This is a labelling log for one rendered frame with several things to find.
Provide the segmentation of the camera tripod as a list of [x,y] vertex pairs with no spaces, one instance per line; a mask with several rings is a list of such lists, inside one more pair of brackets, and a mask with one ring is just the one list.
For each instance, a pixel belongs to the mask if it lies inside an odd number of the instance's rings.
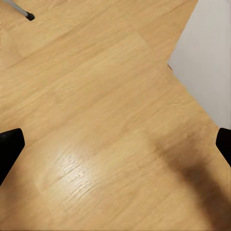
[[13,6],[15,9],[17,9],[23,15],[25,15],[28,20],[30,20],[30,21],[34,20],[33,14],[30,14],[30,13],[24,11],[22,8],[20,8],[18,5],[16,5],[12,0],[4,0],[4,1],[7,2],[9,5]]

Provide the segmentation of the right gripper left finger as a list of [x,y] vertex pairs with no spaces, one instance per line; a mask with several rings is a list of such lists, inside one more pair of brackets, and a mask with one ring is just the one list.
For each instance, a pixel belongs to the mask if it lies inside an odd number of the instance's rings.
[[20,128],[0,133],[0,185],[25,146]]

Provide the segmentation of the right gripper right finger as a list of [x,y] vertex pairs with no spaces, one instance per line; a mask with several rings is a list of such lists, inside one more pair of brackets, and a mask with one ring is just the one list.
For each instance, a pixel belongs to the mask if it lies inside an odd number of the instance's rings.
[[219,128],[216,146],[231,167],[231,130]]

